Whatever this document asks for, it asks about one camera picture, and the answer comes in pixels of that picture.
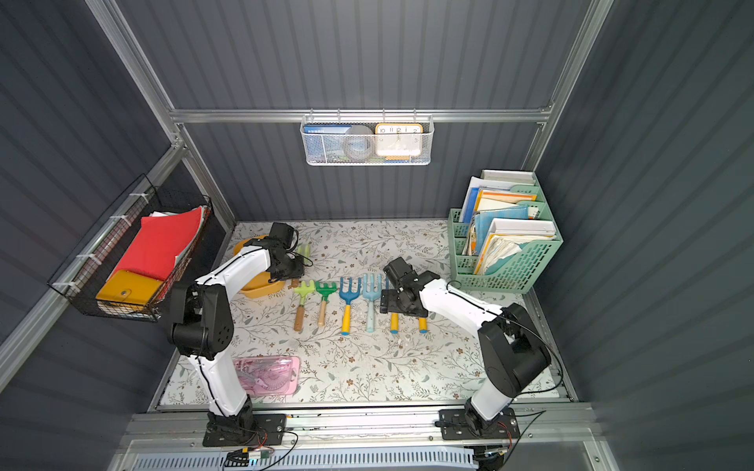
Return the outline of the lime green rake wooden handle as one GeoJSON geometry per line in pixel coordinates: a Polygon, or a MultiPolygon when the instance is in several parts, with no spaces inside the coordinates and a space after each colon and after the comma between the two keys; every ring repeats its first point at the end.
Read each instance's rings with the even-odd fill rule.
{"type": "Polygon", "coordinates": [[[296,317],[294,321],[294,331],[300,333],[304,329],[304,315],[306,315],[306,300],[310,294],[315,292],[315,282],[300,281],[294,288],[295,294],[300,297],[300,302],[296,308],[296,317]]]}

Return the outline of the yellow plastic storage box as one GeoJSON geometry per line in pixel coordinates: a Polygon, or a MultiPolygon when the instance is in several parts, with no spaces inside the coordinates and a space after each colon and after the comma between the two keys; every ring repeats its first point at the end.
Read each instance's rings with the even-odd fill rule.
{"type": "Polygon", "coordinates": [[[285,286],[286,283],[284,281],[272,283],[270,274],[262,272],[244,285],[240,290],[240,294],[243,294],[247,298],[264,298],[265,296],[277,294],[277,292],[284,290],[285,286]]]}

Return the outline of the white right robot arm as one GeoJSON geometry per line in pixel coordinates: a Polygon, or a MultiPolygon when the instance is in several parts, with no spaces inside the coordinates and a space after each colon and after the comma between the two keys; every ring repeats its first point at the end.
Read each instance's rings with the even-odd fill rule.
{"type": "Polygon", "coordinates": [[[465,404],[469,428],[492,425],[553,361],[527,310],[475,298],[431,271],[416,272],[399,257],[383,272],[390,287],[381,294],[380,311],[426,318],[434,313],[477,336],[485,380],[465,404]]]}

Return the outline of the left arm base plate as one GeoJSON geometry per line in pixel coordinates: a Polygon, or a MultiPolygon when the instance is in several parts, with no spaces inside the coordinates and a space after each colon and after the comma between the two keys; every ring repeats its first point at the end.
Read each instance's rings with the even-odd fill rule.
{"type": "Polygon", "coordinates": [[[223,417],[209,412],[204,447],[256,447],[281,445],[286,431],[285,414],[241,414],[223,417]]]}

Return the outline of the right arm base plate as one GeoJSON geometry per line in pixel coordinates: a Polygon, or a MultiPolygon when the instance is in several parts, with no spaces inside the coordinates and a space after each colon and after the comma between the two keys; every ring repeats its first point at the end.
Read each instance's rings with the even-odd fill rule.
{"type": "Polygon", "coordinates": [[[520,437],[518,418],[512,408],[505,408],[492,420],[485,420],[472,408],[446,408],[439,411],[434,425],[444,441],[505,440],[520,437]]]}

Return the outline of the light blue rake pale handle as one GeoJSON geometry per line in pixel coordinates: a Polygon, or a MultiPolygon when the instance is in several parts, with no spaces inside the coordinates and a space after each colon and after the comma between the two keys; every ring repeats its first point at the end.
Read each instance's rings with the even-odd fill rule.
{"type": "Polygon", "coordinates": [[[376,327],[375,302],[381,298],[383,280],[381,275],[368,274],[363,277],[362,295],[367,303],[366,331],[371,334],[376,327]]]}

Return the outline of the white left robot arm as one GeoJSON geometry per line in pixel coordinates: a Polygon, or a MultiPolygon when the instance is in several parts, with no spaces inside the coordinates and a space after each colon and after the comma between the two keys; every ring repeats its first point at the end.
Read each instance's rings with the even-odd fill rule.
{"type": "Polygon", "coordinates": [[[300,278],[304,257],[295,253],[297,243],[294,227],[275,222],[266,237],[250,239],[212,272],[178,282],[171,290],[169,311],[163,316],[168,341],[198,372],[215,415],[236,417],[249,402],[227,353],[235,334],[230,301],[262,273],[273,283],[300,278]]]}

